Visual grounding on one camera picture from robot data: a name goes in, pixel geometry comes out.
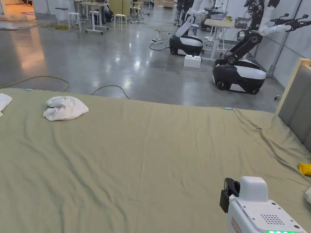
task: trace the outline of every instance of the power strip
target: power strip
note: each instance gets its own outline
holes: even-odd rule
[[[162,43],[163,40],[160,40],[160,39],[152,39],[151,40],[151,44],[160,44]]]

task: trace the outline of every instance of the person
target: person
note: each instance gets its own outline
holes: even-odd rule
[[[184,0],[183,3],[183,15],[181,16],[181,21],[184,24],[190,15],[187,15],[188,10],[192,7],[194,0]],[[187,30],[183,35],[188,35],[189,30]]]
[[[97,2],[108,3],[108,0],[97,0]],[[101,7],[101,22],[103,24],[106,24],[106,13],[109,11],[108,6]]]

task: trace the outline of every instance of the gray headboard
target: gray headboard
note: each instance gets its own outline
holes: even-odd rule
[[[278,116],[311,152],[311,68],[296,67],[277,110]]]

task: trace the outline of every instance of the crumpled towel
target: crumpled towel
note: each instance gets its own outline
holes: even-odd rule
[[[307,200],[307,202],[310,203],[311,205],[311,188],[309,188],[308,191],[306,191],[306,193],[304,194],[304,198]]]
[[[0,93],[0,116],[2,116],[2,110],[8,106],[9,103],[11,103],[12,101],[12,97],[6,95],[6,94],[3,94],[3,93]]]
[[[53,97],[46,102],[46,105],[51,108],[43,113],[43,117],[49,121],[67,121],[89,111],[84,103],[71,96]]]

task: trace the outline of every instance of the gray concrete floor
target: gray concrete floor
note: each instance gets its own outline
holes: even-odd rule
[[[84,30],[49,30],[40,26],[29,30],[0,31],[0,86],[33,76],[49,75],[67,80],[67,92],[91,94],[104,85],[119,85],[131,99],[191,106],[237,107],[274,112],[283,87],[267,78],[257,95],[220,91],[212,81],[212,62],[200,69],[183,66],[183,56],[169,49],[154,51],[150,40],[157,32],[149,26],[175,31],[170,9],[164,14],[152,10],[145,16],[148,25],[129,24],[104,34]],[[198,31],[204,38],[209,33]],[[164,45],[155,45],[161,49]],[[67,84],[52,78],[38,78],[11,87],[63,91]],[[117,87],[103,88],[95,95],[125,98]]]

